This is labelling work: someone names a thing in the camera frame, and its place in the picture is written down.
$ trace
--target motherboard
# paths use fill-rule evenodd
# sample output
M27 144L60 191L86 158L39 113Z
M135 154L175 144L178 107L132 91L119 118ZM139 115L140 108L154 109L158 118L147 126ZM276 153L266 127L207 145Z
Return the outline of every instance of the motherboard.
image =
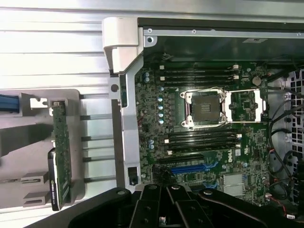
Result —
M214 188L263 205L264 75L248 62L145 65L135 77L142 183Z

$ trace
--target red wire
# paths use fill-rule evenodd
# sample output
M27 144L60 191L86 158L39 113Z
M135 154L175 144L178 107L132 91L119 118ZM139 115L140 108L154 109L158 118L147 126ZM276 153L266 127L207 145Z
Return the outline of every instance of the red wire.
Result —
M269 198L270 198L271 200L273 200L274 202L276 202L278 205L280 205L280 206L283 208L284 216L286 216L286 215L287 215L287 212L286 212L285 206L284 206L280 201L276 200L275 198L273 198L273 197L269 197Z

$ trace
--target cpu socket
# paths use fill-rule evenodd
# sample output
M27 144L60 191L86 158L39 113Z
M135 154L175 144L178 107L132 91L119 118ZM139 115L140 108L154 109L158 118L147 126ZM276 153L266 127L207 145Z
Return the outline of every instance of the cpu socket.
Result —
M250 92L255 94L256 118L252 121L233 121L231 94ZM226 91L222 88L192 89L180 93L185 99L185 120L181 125L187 128L210 128L227 123L258 123L266 110L266 103L260 97L259 89Z
M180 94L185 99L184 127L215 127L226 122L222 102L225 91L218 88L205 90L187 90Z

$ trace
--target mounting hole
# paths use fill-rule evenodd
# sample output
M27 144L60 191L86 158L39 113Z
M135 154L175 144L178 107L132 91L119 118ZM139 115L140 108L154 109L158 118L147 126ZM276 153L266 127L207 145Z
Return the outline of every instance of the mounting hole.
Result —
M112 91L112 92L115 93L115 92L118 91L118 89L119 89L118 85L116 85L116 84L111 85L111 91Z
M201 220L200 218L198 218L198 219L196 220L196 222L197 222L197 224L202 224L202 223L203 223L203 220Z
M149 189L150 189L150 190L157 189L157 186L156 186L156 185L151 185L151 186L149 187Z
M148 37L147 41L148 41L148 43L152 43L153 42L153 38L152 37Z
M143 224L147 224L149 222L149 220L147 219L147 218L144 218L143 220L142 220L142 223Z

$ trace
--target chipset heatsink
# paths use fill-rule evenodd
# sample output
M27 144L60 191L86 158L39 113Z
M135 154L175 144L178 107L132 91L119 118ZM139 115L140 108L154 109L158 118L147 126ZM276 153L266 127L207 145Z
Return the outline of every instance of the chipset heatsink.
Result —
M230 196L243 196L245 194L245 185L243 175L232 174L224 175L224 193Z

